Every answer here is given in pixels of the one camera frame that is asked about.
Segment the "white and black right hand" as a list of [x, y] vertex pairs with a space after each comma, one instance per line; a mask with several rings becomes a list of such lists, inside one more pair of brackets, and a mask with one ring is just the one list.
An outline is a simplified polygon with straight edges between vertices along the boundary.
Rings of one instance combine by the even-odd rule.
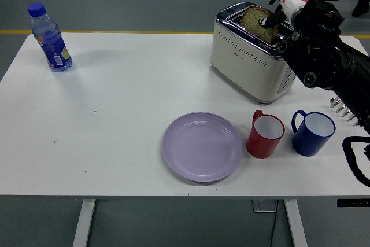
[[273, 5], [276, 1], [279, 1], [279, 5], [275, 12], [258, 21], [259, 25], [265, 29], [272, 28], [286, 20], [291, 24], [294, 15], [305, 6], [308, 0], [270, 0], [269, 5]]

